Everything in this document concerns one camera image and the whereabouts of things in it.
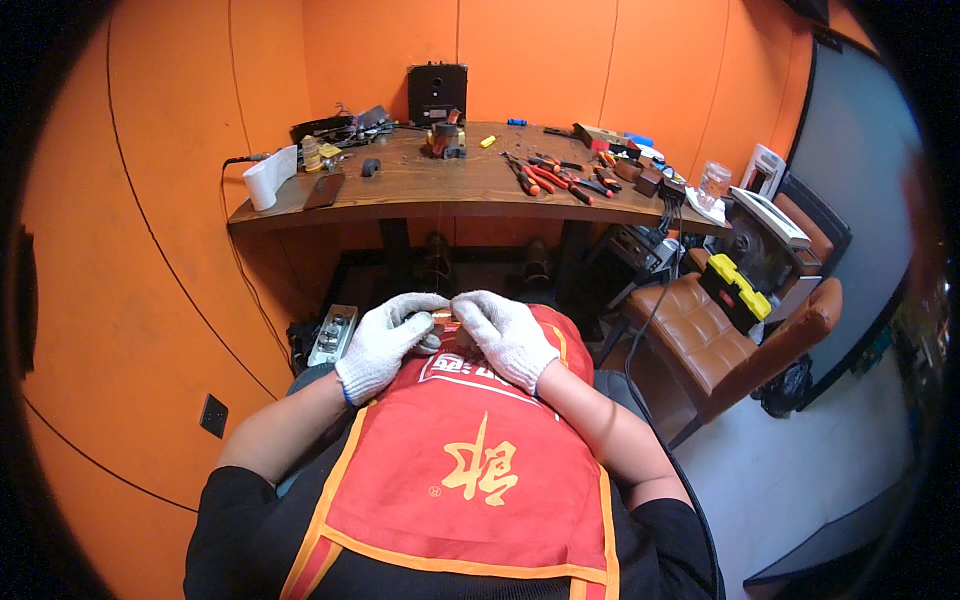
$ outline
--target red apron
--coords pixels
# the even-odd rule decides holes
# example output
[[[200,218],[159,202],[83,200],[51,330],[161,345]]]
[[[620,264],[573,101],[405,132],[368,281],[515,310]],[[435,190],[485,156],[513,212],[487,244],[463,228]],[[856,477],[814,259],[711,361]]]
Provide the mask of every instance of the red apron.
[[[570,319],[531,310],[592,383]],[[617,598],[607,473],[551,408],[457,353],[447,329],[357,414],[280,598],[307,598],[344,547],[422,571],[570,577],[571,598]]]

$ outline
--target clear plastic cup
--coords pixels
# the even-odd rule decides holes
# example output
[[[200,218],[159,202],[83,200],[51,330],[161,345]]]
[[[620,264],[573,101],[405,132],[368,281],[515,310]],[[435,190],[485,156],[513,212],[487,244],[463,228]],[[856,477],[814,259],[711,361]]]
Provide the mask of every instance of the clear plastic cup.
[[[701,198],[709,198],[716,202],[730,191],[730,169],[719,162],[708,160],[704,165],[704,174],[700,177],[700,187],[697,192]]]

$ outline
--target knit glove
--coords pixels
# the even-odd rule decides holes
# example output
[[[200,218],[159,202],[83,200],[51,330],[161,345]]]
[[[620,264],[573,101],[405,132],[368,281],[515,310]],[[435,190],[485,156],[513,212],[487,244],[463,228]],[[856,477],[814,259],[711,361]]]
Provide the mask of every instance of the knit glove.
[[[546,366],[560,357],[526,304],[477,290],[454,297],[450,305],[491,367],[530,394]]]
[[[334,365],[347,402],[363,406],[387,387],[411,348],[424,354],[436,352],[439,332],[429,311],[449,305],[449,300],[436,294],[401,294],[364,315],[347,353]]]

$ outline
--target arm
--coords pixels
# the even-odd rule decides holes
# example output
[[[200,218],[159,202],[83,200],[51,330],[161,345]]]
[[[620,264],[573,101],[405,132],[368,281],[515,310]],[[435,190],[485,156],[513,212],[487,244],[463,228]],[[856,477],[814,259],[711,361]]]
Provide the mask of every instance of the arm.
[[[543,370],[537,392],[577,430],[600,464],[632,484],[624,498],[628,511],[657,498],[676,498],[692,506],[650,425],[591,388],[559,360]]]
[[[247,417],[230,434],[216,468],[243,467],[276,485],[347,408],[343,385],[330,372]]]
[[[556,360],[560,354],[525,304],[476,291],[457,296],[451,305],[500,376],[531,394],[536,390],[577,430],[601,464],[633,484],[624,498],[628,509],[657,498],[690,504],[650,426]]]
[[[402,294],[369,311],[336,372],[247,417],[224,445],[217,468],[246,468],[275,485],[350,405],[363,406],[394,380],[411,348],[437,351],[440,338],[426,311],[448,305],[436,294]]]

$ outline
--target chair backrest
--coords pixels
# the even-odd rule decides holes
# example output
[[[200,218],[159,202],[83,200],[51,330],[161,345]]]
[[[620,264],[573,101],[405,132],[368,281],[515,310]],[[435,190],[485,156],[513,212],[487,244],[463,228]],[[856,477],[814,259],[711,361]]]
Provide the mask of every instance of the chair backrest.
[[[842,309],[843,287],[840,279],[831,277],[817,286],[756,352],[717,384],[707,405],[697,407],[700,421],[713,420],[822,342],[840,319]]]
[[[790,200],[786,194],[777,194],[777,197],[774,198],[774,206],[782,210],[783,214],[790,217],[790,220],[806,233],[806,236],[810,238],[810,249],[820,259],[821,264],[826,264],[830,255],[833,254],[833,242],[830,241],[824,231],[817,227],[817,224],[800,210],[800,207]],[[808,267],[803,269],[800,275],[817,275],[819,272],[820,267]]]
[[[790,202],[796,204],[830,240],[833,251],[830,253],[829,259],[821,259],[824,266],[820,268],[820,273],[817,274],[823,278],[829,277],[837,263],[843,258],[844,252],[847,251],[847,247],[853,239],[850,226],[823,198],[791,171],[787,171],[783,175],[777,191],[785,194]]]

